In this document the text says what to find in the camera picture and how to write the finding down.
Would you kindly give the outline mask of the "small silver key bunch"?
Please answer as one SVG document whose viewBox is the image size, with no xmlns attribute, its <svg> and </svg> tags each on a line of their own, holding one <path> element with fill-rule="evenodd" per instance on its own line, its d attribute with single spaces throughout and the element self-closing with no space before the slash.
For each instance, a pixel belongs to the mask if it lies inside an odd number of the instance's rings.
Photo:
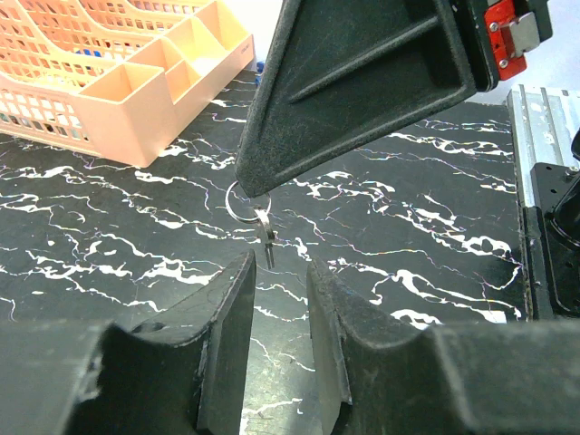
<svg viewBox="0 0 580 435">
<path fill-rule="evenodd" d="M 275 256 L 274 256 L 274 242 L 276 241 L 276 232 L 273 229 L 269 218 L 269 211 L 271 209 L 272 200 L 269 195 L 268 204 L 266 208 L 261 208 L 259 206 L 253 207 L 254 216 L 253 217 L 241 217 L 239 216 L 230 205 L 229 196 L 234 191 L 235 187 L 238 185 L 237 181 L 234 181 L 228 188 L 225 196 L 225 206 L 228 214 L 237 222 L 244 224 L 253 224 L 256 226 L 256 237 L 264 246 L 266 264 L 269 270 L 275 268 Z"/>
</svg>

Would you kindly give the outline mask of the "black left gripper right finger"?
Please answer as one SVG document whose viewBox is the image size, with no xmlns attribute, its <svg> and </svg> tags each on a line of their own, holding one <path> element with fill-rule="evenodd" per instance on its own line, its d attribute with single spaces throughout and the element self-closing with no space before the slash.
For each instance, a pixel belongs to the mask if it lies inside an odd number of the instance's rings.
<svg viewBox="0 0 580 435">
<path fill-rule="evenodd" d="M 419 330 L 369 304 L 326 263 L 307 269 L 326 434 L 576 434 L 579 324 Z"/>
</svg>

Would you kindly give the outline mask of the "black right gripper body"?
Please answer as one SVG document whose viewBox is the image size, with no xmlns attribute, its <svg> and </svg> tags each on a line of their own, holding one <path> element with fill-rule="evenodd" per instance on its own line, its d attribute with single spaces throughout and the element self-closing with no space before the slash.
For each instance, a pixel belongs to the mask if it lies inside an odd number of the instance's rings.
<svg viewBox="0 0 580 435">
<path fill-rule="evenodd" d="M 525 54 L 553 35 L 547 0 L 449 3 L 478 92 L 490 92 L 527 68 Z"/>
</svg>

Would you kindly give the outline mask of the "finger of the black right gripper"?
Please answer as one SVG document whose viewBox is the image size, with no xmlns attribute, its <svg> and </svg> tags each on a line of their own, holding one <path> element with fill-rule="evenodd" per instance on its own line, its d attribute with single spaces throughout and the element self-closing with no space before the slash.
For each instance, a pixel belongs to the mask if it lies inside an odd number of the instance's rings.
<svg viewBox="0 0 580 435">
<path fill-rule="evenodd" d="M 251 198 L 476 90 L 446 1 L 286 1 L 236 177 Z"/>
</svg>

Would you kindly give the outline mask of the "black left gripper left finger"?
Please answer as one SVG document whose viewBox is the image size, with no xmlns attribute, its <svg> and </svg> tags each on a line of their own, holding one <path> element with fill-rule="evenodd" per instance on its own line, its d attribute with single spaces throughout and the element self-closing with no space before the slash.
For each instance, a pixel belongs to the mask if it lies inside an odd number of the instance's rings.
<svg viewBox="0 0 580 435">
<path fill-rule="evenodd" d="M 236 434 L 256 257 L 127 330 L 111 320 L 1 324 L 4 434 Z"/>
</svg>

